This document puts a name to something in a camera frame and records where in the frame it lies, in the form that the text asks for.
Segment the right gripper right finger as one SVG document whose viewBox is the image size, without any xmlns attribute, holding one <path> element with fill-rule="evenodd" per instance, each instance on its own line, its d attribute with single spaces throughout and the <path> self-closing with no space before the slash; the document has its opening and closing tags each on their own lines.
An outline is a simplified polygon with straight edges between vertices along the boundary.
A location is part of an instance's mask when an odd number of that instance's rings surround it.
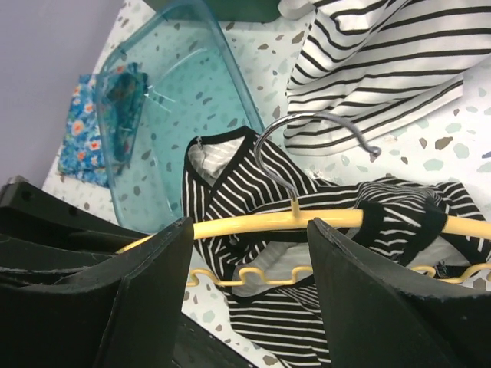
<svg viewBox="0 0 491 368">
<path fill-rule="evenodd" d="M 488 367 L 490 293 L 400 266 L 315 219 L 308 247 L 334 367 Z"/>
</svg>

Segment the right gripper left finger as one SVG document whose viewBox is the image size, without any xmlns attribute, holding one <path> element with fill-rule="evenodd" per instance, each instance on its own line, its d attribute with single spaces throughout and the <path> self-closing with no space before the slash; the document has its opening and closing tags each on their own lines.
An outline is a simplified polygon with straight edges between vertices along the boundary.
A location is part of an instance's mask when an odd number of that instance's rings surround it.
<svg viewBox="0 0 491 368">
<path fill-rule="evenodd" d="M 1 365 L 171 366 L 192 247 L 182 218 L 55 284 L 1 284 Z"/>
</svg>

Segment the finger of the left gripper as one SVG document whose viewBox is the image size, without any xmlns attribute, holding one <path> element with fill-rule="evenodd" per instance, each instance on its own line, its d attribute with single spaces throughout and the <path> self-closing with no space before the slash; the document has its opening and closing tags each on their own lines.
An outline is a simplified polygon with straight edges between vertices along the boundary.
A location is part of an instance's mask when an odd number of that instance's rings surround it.
<svg viewBox="0 0 491 368">
<path fill-rule="evenodd" d="M 61 247 L 1 236 L 1 284 L 55 284 L 111 258 L 127 243 L 122 235 L 75 233 Z"/>
<path fill-rule="evenodd" d="M 1 187 L 1 233 L 28 235 L 47 231 L 50 226 L 62 229 L 90 230 L 142 238 L 135 232 L 70 205 L 28 182 L 4 184 Z"/>
</svg>

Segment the yellow plastic hanger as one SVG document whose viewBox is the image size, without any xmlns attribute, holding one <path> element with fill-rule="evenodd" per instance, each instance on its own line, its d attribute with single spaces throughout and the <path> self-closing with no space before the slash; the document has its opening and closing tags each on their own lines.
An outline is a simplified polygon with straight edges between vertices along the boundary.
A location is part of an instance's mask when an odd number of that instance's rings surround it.
<svg viewBox="0 0 491 368">
<path fill-rule="evenodd" d="M 362 220 L 364 219 L 363 210 L 301 210 L 298 202 L 298 191 L 294 185 L 274 174 L 265 166 L 261 157 L 263 143 L 279 127 L 283 127 L 288 123 L 293 123 L 298 120 L 329 120 L 340 127 L 350 130 L 354 138 L 358 141 L 359 146 L 370 155 L 381 155 L 381 148 L 378 146 L 371 146 L 363 137 L 363 133 L 347 118 L 339 117 L 332 113 L 321 112 L 294 113 L 278 118 L 271 123 L 258 138 L 254 148 L 254 157 L 258 167 L 270 179 L 287 190 L 291 199 L 290 209 L 284 212 L 243 215 L 233 218 L 199 222 L 193 225 L 194 240 L 241 233 L 299 230 L 306 228 L 308 221 L 315 218 L 320 218 L 334 227 L 361 227 Z M 490 240 L 490 223 L 479 222 L 471 218 L 459 218 L 447 215 L 447 220 L 442 232 L 451 235 L 465 235 Z M 487 279 L 490 281 L 490 263 L 472 265 L 465 269 L 460 276 L 455 278 L 443 278 L 440 279 L 440 281 L 448 284 L 463 284 L 471 276 L 482 270 L 489 271 Z M 299 273 L 308 271 L 313 271 L 311 266 L 298 266 L 292 269 L 289 279 L 273 280 L 268 279 L 265 272 L 259 268 L 246 267 L 239 270 L 238 281 L 221 281 L 211 271 L 204 268 L 195 268 L 189 271 L 189 281 L 186 283 L 186 286 L 188 288 L 198 286 L 200 283 L 198 275 L 205 275 L 216 286 L 239 287 L 246 284 L 246 275 L 248 274 L 257 274 L 262 282 L 267 285 L 289 286 L 298 281 Z"/>
</svg>

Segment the blue floral folded cloth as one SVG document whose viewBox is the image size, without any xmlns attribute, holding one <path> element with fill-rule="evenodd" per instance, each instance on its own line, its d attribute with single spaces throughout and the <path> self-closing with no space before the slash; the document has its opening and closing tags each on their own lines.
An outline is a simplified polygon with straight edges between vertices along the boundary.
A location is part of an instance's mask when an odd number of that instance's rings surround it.
<svg viewBox="0 0 491 368">
<path fill-rule="evenodd" d="M 107 188 L 108 178 L 94 102 L 95 84 L 94 74 L 82 74 L 78 79 L 68 109 L 58 172 Z"/>
</svg>

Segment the teal transparent plastic bin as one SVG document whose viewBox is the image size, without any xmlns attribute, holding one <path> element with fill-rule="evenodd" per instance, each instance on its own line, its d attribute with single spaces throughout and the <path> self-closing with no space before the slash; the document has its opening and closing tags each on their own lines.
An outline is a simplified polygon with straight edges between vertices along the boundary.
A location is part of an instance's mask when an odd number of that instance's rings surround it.
<svg viewBox="0 0 491 368">
<path fill-rule="evenodd" d="M 95 106 L 120 226 L 159 231 L 182 215 L 186 147 L 263 124 L 228 43 L 203 1 L 172 1 L 109 54 Z"/>
</svg>

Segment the green compartment organizer tray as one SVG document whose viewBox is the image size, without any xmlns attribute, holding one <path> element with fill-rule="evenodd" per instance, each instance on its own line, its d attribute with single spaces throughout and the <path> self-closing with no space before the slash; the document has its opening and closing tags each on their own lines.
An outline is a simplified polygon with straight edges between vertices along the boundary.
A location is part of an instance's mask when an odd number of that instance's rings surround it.
<svg viewBox="0 0 491 368">
<path fill-rule="evenodd" d="M 177 4 L 182 1 L 144 1 L 154 11 L 159 12 L 168 4 Z M 209 10 L 217 21 L 239 21 L 269 23 L 280 16 L 278 4 L 280 1 L 266 0 L 211 0 L 202 1 L 208 5 Z M 198 21 L 202 18 L 196 6 L 177 6 L 168 14 L 168 19 L 183 21 Z"/>
</svg>

